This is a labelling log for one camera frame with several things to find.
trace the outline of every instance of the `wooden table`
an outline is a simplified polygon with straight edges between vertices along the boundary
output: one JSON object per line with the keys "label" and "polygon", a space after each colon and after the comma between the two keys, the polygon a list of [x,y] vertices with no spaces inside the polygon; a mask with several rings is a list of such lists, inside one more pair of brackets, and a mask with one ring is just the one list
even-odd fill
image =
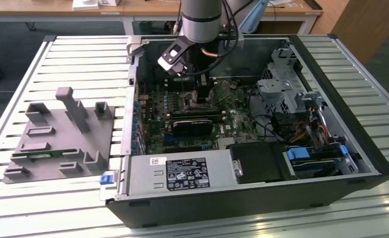
{"label": "wooden table", "polygon": [[[127,35],[135,34],[135,21],[173,21],[177,14],[179,0],[121,0],[119,6],[85,11],[72,11],[72,0],[0,0],[1,22],[121,21]],[[297,33],[307,34],[321,14],[295,0],[284,8],[269,7],[261,21],[301,22]]]}

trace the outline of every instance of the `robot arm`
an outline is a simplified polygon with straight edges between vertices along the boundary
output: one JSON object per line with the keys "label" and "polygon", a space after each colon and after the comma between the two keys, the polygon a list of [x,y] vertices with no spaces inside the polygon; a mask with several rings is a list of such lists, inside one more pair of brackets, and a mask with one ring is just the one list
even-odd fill
{"label": "robot arm", "polygon": [[[243,21],[241,25],[248,33],[253,31],[260,22],[267,3],[268,0],[259,0]],[[219,51],[223,8],[227,13],[229,29],[227,42],[229,44],[231,25],[233,25],[236,43],[225,53],[219,55],[211,52]],[[181,0],[181,12],[184,35],[179,36],[163,52],[157,63],[171,75],[195,77],[195,101],[204,103],[213,87],[209,71],[235,50],[239,41],[239,28],[228,0]]]}

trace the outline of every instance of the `label sticker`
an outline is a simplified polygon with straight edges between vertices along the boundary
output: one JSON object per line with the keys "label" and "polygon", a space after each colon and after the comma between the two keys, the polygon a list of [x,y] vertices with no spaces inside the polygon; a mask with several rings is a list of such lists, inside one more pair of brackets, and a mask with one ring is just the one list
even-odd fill
{"label": "label sticker", "polygon": [[211,187],[205,158],[167,161],[169,191]]}
{"label": "label sticker", "polygon": [[151,165],[164,165],[167,162],[167,157],[153,157],[151,158]]}
{"label": "label sticker", "polygon": [[100,14],[101,15],[120,15],[120,13],[115,11],[103,11]]}

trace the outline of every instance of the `power supply label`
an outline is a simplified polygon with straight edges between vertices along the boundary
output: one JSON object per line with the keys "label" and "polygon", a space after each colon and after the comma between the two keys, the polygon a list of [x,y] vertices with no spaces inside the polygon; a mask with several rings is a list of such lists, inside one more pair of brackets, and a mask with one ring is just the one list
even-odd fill
{"label": "power supply label", "polygon": [[169,191],[211,187],[205,158],[167,161],[167,188]]}

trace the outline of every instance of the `blue tab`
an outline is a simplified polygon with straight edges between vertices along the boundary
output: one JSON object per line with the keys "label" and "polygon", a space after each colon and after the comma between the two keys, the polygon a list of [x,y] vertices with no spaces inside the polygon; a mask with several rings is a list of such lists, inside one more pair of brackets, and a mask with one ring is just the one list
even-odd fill
{"label": "blue tab", "polygon": [[292,148],[289,152],[293,154],[293,159],[307,159],[311,157],[305,147]]}
{"label": "blue tab", "polygon": [[287,151],[287,154],[288,154],[288,158],[289,158],[289,160],[295,159],[295,155],[293,155],[293,153],[292,153],[291,150]]}
{"label": "blue tab", "polygon": [[340,146],[340,150],[341,150],[341,153],[343,153],[344,156],[347,156],[349,154],[349,151],[348,151],[348,148],[347,148],[345,145]]}
{"label": "blue tab", "polygon": [[100,184],[107,185],[107,184],[113,184],[113,175],[103,175],[100,176]]}

